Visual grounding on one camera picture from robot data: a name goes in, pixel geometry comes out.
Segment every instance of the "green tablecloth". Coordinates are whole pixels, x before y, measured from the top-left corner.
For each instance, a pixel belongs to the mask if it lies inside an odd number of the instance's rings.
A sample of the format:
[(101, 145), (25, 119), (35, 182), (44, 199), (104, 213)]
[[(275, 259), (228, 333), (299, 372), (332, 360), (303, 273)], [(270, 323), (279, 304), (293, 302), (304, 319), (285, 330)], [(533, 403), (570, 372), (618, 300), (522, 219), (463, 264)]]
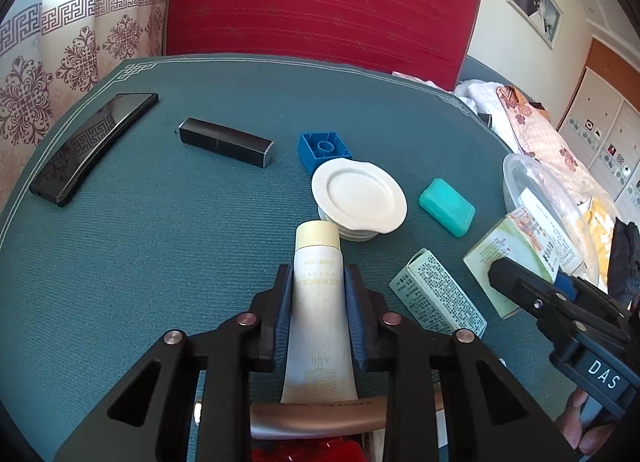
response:
[[(64, 208), (28, 184), (56, 147), (114, 94), (158, 92), (159, 103), (98, 163)], [(275, 141), (260, 169), (180, 142), (187, 117)], [(0, 399), (51, 460), (60, 443), (169, 328), (210, 330), (271, 286), (294, 252), (298, 224), (318, 218), (296, 153), (300, 132), (335, 131), (353, 153), (393, 176), (405, 223), (366, 243), (343, 242), (367, 285), (408, 314), (388, 282), (430, 249), (488, 321), (484, 341), (550, 415), (572, 384), (547, 360), (550, 343), (521, 313), (501, 320), (462, 262), (505, 213), (508, 152), (456, 98), (365, 70), (267, 56), (213, 55), (126, 62), (36, 149), (0, 219)], [(442, 177), (476, 207), (456, 239), (418, 195)], [(278, 398), (278, 376), (253, 395)], [(360, 394), (384, 391), (359, 376)]]

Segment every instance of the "floral blanket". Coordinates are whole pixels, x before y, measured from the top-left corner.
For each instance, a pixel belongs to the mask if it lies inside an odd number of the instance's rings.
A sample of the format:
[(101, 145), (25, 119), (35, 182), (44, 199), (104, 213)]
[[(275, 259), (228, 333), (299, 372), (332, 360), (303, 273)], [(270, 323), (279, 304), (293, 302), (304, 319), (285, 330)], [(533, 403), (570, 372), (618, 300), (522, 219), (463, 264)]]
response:
[(498, 99), (507, 112), (516, 140), (524, 155), (535, 157), (564, 185), (576, 203), (597, 198), (609, 216), (619, 217), (609, 193), (575, 157), (556, 129), (514, 87), (498, 87)]

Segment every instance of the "curtain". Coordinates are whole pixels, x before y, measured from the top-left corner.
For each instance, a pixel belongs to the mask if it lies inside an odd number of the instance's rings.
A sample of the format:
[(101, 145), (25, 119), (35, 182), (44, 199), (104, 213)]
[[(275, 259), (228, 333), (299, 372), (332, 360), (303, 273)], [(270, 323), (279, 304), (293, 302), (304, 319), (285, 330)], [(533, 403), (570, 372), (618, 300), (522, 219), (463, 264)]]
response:
[(0, 24), (0, 210), (35, 147), (121, 61), (162, 53), (166, 0), (16, 0)]

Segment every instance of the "human hand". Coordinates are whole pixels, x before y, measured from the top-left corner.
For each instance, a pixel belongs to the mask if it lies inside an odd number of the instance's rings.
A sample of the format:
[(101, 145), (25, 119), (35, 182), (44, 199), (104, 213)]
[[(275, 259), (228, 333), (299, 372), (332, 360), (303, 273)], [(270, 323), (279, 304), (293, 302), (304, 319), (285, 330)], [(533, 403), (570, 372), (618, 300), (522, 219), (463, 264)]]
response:
[(576, 388), (569, 395), (564, 412), (556, 418), (556, 426), (573, 449), (579, 448), (582, 453), (591, 456), (605, 443), (616, 425), (604, 424), (583, 432), (580, 423), (580, 408), (587, 397), (589, 397), (587, 392)]

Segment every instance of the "ceiling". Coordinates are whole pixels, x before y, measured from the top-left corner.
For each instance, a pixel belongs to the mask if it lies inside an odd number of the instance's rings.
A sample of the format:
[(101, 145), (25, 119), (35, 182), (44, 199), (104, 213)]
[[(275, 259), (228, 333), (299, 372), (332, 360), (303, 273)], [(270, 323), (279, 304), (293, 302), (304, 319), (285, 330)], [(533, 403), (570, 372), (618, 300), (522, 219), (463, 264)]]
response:
[(593, 35), (640, 70), (640, 38), (618, 0), (582, 0)]

